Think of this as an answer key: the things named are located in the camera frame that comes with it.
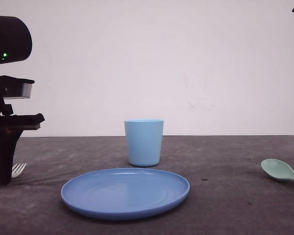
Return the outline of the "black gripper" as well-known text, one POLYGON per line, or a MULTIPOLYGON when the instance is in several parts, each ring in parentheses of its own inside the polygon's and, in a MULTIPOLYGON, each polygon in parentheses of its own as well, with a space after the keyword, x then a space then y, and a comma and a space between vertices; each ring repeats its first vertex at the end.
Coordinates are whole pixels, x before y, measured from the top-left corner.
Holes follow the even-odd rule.
POLYGON ((5 82, 10 77, 0 76, 0 182, 7 185, 12 179, 12 164, 18 139, 24 130, 37 130, 45 121, 41 113, 36 115, 15 115, 12 105, 6 104, 5 82))

